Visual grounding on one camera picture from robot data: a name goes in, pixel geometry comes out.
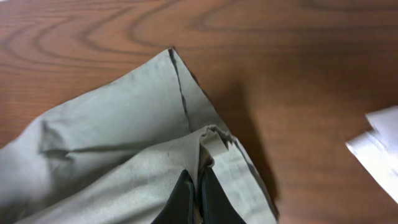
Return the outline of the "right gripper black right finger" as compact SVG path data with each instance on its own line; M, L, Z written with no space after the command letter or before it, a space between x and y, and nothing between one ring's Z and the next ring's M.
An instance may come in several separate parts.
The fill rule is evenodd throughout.
M206 167L200 176L200 214L204 224L245 224L229 202L213 169Z

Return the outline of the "khaki green shorts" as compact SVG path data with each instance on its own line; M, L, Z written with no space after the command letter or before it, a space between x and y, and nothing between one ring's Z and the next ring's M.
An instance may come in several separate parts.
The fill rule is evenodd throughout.
M1 149L2 223L152 223L211 167L246 223L276 223L245 148L174 49L38 116Z

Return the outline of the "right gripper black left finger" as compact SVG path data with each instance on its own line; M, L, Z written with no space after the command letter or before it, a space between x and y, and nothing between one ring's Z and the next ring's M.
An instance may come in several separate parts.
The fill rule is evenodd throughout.
M162 211L152 224L194 224L195 187L187 170L183 170Z

